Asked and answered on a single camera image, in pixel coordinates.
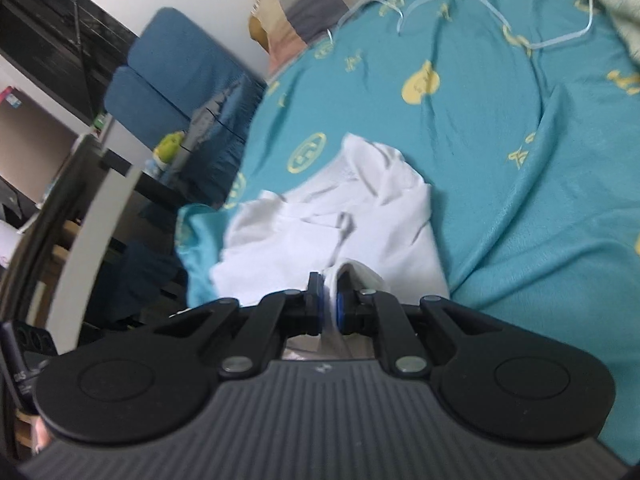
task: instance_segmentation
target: ribbed gray panel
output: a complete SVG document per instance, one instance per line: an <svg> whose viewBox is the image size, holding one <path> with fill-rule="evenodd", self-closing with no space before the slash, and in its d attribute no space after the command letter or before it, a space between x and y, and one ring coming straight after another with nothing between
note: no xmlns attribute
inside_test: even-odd
<svg viewBox="0 0 640 480"><path fill-rule="evenodd" d="M430 388L376 361L272 362L223 384L200 416L126 449L56 442L22 466L34 480L614 480L595 440L525 450L453 421Z"/></svg>

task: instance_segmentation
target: teal bed sheet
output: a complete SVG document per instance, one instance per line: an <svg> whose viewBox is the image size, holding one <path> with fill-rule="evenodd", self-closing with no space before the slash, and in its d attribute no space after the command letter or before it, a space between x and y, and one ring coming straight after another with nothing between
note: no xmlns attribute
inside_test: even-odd
<svg viewBox="0 0 640 480"><path fill-rule="evenodd" d="M401 9L414 0L394 0ZM616 380L603 441L640 458L640 76L609 17L584 37L587 0L379 4L272 82L219 212L181 212L190 306L238 203L284 192L347 132L400 150L433 184L432 225L453 300L585 349Z"/></svg>

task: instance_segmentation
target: bed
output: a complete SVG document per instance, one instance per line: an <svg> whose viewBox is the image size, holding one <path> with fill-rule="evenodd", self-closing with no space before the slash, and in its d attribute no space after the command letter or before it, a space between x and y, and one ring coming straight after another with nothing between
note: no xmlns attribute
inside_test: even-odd
<svg viewBox="0 0 640 480"><path fill-rule="evenodd" d="M402 10L415 0L393 0ZM289 190L352 132L400 150L432 184L452 299L585 349L609 367L604 443L640 457L640 76L587 0L477 0L398 13L374 3L271 82L225 205L180 213L190 306L238 204Z"/></svg>

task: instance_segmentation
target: silver screw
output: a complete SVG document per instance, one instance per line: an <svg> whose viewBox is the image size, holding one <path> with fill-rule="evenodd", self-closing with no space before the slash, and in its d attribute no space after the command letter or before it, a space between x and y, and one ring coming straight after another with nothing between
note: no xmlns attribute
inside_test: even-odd
<svg viewBox="0 0 640 480"><path fill-rule="evenodd" d="M396 368L403 374L415 374L427 367L427 361L417 355L405 355L396 361Z"/></svg>
<svg viewBox="0 0 640 480"><path fill-rule="evenodd" d="M230 374L241 374L250 370L253 365L251 359L243 355L234 355L222 361L222 369Z"/></svg>

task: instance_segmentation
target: dark window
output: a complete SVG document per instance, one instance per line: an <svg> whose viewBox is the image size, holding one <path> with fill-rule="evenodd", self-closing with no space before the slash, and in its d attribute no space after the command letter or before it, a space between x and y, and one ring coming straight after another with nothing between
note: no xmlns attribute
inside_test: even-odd
<svg viewBox="0 0 640 480"><path fill-rule="evenodd" d="M0 0L0 54L87 124L135 39L90 0Z"/></svg>

